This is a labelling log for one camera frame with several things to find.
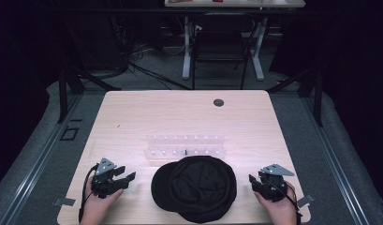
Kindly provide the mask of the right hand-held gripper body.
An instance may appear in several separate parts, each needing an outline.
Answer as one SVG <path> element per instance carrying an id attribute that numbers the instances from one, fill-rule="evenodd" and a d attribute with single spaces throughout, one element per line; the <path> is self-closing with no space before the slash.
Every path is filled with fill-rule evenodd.
<path id="1" fill-rule="evenodd" d="M 268 198 L 266 200 L 278 202 L 284 199 L 287 194 L 287 184 L 284 177 L 294 175 L 294 172 L 277 163 L 261 168 L 258 177 L 261 185 L 267 189 Z"/>

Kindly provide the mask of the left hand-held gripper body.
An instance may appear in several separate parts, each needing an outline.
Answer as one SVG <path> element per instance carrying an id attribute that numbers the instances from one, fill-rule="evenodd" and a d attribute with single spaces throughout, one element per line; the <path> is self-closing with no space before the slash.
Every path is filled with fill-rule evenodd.
<path id="1" fill-rule="evenodd" d="M 118 180 L 113 179 L 116 168 L 119 167 L 105 157 L 98 163 L 92 181 L 92 191 L 98 198 L 105 199 L 117 190 L 127 188 L 128 185 L 120 185 Z"/>

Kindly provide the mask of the black cap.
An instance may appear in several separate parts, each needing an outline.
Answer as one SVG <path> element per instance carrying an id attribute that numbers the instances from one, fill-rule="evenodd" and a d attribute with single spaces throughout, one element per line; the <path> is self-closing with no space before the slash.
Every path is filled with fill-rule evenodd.
<path id="1" fill-rule="evenodd" d="M 232 168 L 219 158 L 184 157 L 155 172 L 151 193 L 161 209 L 190 222 L 206 223 L 227 213 L 237 196 L 237 180 Z"/>

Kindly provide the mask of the person's right hand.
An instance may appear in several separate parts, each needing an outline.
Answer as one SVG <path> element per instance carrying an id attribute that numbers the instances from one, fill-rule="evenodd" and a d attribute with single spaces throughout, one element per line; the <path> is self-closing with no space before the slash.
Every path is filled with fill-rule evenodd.
<path id="1" fill-rule="evenodd" d="M 258 202 L 267 210 L 273 225 L 297 225 L 297 213 L 294 204 L 294 187 L 287 182 L 287 196 L 278 202 L 270 202 L 255 192 Z"/>

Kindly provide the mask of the person's left hand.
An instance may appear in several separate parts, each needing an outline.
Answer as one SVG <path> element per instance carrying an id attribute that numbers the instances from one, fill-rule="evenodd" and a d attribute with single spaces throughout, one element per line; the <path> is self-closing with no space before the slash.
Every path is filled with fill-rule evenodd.
<path id="1" fill-rule="evenodd" d="M 123 195 L 122 189 L 117 190 L 105 199 L 98 198 L 92 192 L 93 178 L 88 179 L 85 194 L 88 196 L 84 207 L 80 225 L 100 225 L 111 206 Z"/>

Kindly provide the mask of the grey tape strip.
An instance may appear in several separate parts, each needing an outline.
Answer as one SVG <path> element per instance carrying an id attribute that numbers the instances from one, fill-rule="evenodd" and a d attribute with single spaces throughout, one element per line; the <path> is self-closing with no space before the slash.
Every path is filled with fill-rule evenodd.
<path id="1" fill-rule="evenodd" d="M 69 198 L 57 198 L 53 202 L 53 204 L 55 206 L 63 206 L 63 205 L 73 206 L 74 203 L 75 203 L 75 200 L 74 199 L 69 199 Z"/>
<path id="2" fill-rule="evenodd" d="M 304 206 L 309 206 L 311 202 L 313 202 L 315 200 L 315 196 L 313 194 L 308 194 L 304 197 L 302 197 L 301 199 L 299 199 L 297 201 L 297 205 L 302 208 Z"/>

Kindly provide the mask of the black tape square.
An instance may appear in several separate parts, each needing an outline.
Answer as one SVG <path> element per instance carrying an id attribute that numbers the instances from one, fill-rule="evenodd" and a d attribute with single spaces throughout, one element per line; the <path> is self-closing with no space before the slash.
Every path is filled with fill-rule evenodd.
<path id="1" fill-rule="evenodd" d="M 61 141 L 74 141 L 79 133 L 78 127 L 66 127 L 61 135 Z"/>

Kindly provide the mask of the clear acrylic rack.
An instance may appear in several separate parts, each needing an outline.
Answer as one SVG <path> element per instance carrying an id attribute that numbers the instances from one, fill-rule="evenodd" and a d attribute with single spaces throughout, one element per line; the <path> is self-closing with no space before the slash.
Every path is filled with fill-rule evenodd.
<path id="1" fill-rule="evenodd" d="M 224 158 L 224 137 L 218 135 L 149 135 L 144 155 L 150 160 L 193 156 Z"/>

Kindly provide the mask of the black metal stand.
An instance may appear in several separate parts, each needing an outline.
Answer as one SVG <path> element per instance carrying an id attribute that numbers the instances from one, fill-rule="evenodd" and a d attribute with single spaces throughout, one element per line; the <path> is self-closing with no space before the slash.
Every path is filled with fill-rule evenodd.
<path id="1" fill-rule="evenodd" d="M 308 68 L 306 71 L 297 74 L 294 77 L 279 82 L 274 87 L 267 89 L 268 93 L 276 93 L 294 82 L 301 82 L 297 95 L 300 98 L 308 98 L 314 91 L 313 116 L 317 124 L 322 127 L 321 103 L 323 97 L 323 73 L 319 68 Z"/>
<path id="2" fill-rule="evenodd" d="M 75 95 L 82 95 L 85 91 L 84 85 L 81 83 L 81 78 L 100 86 L 106 91 L 119 91 L 118 87 L 114 87 L 106 82 L 101 81 L 91 73 L 80 67 L 64 64 L 59 73 L 59 103 L 60 115 L 58 123 L 62 123 L 68 114 L 67 88 L 70 88 Z"/>

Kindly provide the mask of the black folding chair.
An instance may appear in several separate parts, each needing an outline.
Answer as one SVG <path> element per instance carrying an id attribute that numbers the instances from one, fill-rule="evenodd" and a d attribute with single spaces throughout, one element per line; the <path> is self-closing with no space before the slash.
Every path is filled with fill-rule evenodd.
<path id="1" fill-rule="evenodd" d="M 205 13 L 193 21 L 191 50 L 192 88 L 196 88 L 198 63 L 243 64 L 240 88 L 243 89 L 245 74 L 251 55 L 251 42 L 258 24 L 248 13 Z"/>

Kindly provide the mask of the grey metal floor rail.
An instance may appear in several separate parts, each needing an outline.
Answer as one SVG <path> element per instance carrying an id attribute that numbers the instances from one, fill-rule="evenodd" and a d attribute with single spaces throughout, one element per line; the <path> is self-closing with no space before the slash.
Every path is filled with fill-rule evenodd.
<path id="1" fill-rule="evenodd" d="M 371 225 L 361 207 L 360 201 L 355 194 L 354 188 L 349 183 L 343 167 L 334 152 L 324 127 L 321 127 L 314 117 L 313 104 L 308 98 L 304 97 L 301 98 L 301 103 L 306 110 L 308 118 L 311 121 L 321 144 L 323 145 L 325 159 L 331 169 L 331 174 L 343 196 L 343 199 L 346 203 L 350 215 L 354 220 L 355 225 Z"/>
<path id="2" fill-rule="evenodd" d="M 83 112 L 84 96 L 70 98 L 58 123 L 55 99 L 0 184 L 0 225 L 58 225 L 66 193 L 85 145 L 92 117 Z M 66 127 L 79 128 L 74 141 L 61 141 Z"/>

